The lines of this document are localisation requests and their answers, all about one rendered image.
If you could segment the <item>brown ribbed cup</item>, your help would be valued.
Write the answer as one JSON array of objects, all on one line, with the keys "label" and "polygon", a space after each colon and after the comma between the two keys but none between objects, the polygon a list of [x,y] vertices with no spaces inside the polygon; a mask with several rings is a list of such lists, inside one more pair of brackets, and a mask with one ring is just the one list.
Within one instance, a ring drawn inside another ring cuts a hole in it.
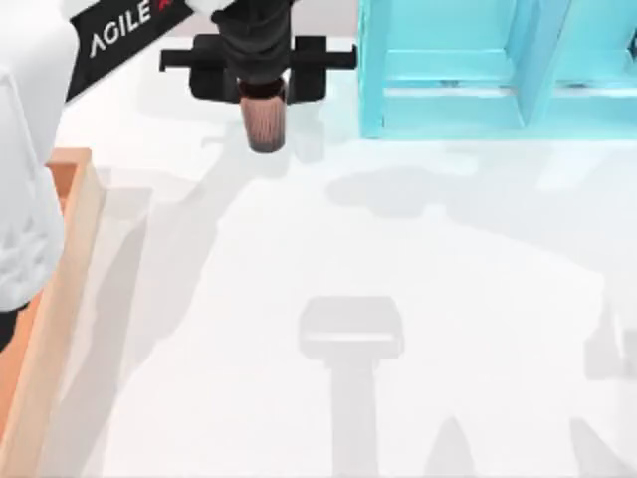
[{"label": "brown ribbed cup", "polygon": [[250,148],[257,153],[280,150],[286,140],[287,84],[278,78],[266,84],[240,81],[240,108]]}]

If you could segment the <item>light blue rack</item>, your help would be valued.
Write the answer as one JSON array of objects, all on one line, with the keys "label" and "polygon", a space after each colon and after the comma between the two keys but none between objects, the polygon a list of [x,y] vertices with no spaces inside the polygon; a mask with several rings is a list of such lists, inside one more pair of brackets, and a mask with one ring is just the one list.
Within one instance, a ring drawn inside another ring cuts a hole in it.
[{"label": "light blue rack", "polygon": [[637,0],[358,0],[382,139],[637,139]]}]

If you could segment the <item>shallow salmon-coloured box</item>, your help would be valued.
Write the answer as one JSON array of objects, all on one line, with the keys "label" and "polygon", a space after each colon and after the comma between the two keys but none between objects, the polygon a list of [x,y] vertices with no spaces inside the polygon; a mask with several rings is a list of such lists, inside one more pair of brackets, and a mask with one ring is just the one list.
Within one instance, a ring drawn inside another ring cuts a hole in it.
[{"label": "shallow salmon-coloured box", "polygon": [[64,253],[0,353],[0,478],[37,477],[105,198],[88,148],[58,147],[49,167],[64,213]]}]

